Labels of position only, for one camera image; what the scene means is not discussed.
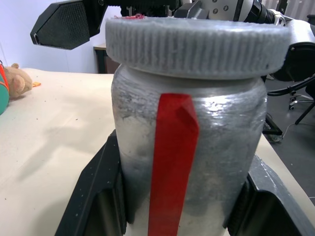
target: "gray lid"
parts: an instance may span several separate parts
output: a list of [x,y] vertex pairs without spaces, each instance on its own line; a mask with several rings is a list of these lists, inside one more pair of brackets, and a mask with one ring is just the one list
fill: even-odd
[[132,68],[185,78],[241,79],[279,70],[290,32],[275,25],[145,18],[106,22],[107,54]]

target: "silver jar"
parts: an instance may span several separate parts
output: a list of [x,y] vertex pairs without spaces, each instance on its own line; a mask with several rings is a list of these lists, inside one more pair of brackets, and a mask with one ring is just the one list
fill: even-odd
[[[198,25],[201,28],[191,34]],[[279,69],[288,48],[286,30],[255,27],[259,26],[174,19],[107,22],[108,54],[123,64],[114,75],[112,102],[125,178],[128,236],[148,235],[156,117],[163,93],[191,95],[200,127],[177,235],[223,235],[265,120],[266,89],[259,75]],[[266,42],[254,48],[253,41],[263,43],[259,34],[285,45]],[[205,39],[216,45],[202,44]],[[169,53],[169,44],[176,50]],[[280,62],[272,64],[275,59],[263,49],[276,50]]]

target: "red tape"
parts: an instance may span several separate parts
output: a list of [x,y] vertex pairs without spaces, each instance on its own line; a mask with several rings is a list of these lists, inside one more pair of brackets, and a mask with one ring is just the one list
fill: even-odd
[[148,236],[176,236],[199,135],[190,95],[162,94],[158,104]]
[[0,74],[2,75],[2,78],[3,78],[3,81],[4,81],[6,89],[9,91],[9,84],[8,84],[7,79],[6,79],[4,68],[3,68],[2,65],[0,65]]

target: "white wall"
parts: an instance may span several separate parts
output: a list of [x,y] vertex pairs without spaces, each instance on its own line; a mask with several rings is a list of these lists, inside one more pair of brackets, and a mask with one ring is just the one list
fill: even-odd
[[297,20],[308,21],[307,15],[315,14],[315,1],[288,0],[285,14]]
[[264,4],[264,6],[267,9],[276,9],[279,1],[278,0],[262,0],[261,3]]
[[5,65],[19,63],[49,71],[97,73],[93,46],[105,42],[105,19],[120,16],[119,7],[109,7],[100,34],[68,51],[32,44],[30,32],[38,16],[55,0],[0,0],[0,59]]

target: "table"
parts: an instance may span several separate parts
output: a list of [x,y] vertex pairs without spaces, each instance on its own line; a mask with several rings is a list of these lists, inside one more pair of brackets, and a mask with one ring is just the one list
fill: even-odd
[[100,44],[94,47],[97,59],[97,68],[99,74],[107,74],[107,63],[105,57],[107,57],[106,43]]
[[[114,129],[113,75],[25,71],[42,85],[0,116],[0,229],[52,236],[81,171]],[[263,136],[256,153],[315,226],[315,206]]]

